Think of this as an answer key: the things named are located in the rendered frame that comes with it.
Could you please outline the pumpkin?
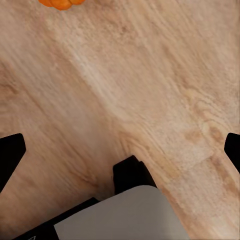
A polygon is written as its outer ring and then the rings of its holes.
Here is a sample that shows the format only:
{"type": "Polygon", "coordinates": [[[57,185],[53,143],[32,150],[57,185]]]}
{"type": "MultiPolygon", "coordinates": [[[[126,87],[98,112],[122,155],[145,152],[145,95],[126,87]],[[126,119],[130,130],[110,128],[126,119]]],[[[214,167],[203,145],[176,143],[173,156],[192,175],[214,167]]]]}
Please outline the pumpkin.
{"type": "Polygon", "coordinates": [[[41,4],[47,7],[55,7],[57,10],[68,10],[73,5],[80,5],[85,2],[85,0],[39,0],[41,4]]]}

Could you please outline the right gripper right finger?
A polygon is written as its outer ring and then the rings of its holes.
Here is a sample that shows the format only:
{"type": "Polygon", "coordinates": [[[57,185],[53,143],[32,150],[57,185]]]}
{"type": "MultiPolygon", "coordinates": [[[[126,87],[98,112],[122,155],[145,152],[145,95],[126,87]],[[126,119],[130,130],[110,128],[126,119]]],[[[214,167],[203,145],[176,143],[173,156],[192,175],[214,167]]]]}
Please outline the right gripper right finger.
{"type": "Polygon", "coordinates": [[[240,173],[240,135],[229,133],[227,135],[224,151],[240,173]]]}

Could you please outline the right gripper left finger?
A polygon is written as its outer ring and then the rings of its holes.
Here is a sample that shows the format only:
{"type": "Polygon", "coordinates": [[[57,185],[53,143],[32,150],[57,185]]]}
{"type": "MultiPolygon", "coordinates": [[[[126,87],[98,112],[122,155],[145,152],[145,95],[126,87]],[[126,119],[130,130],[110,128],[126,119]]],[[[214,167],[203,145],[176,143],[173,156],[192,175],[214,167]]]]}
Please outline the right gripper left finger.
{"type": "Polygon", "coordinates": [[[0,193],[25,153],[26,144],[22,133],[0,138],[0,193]]]}

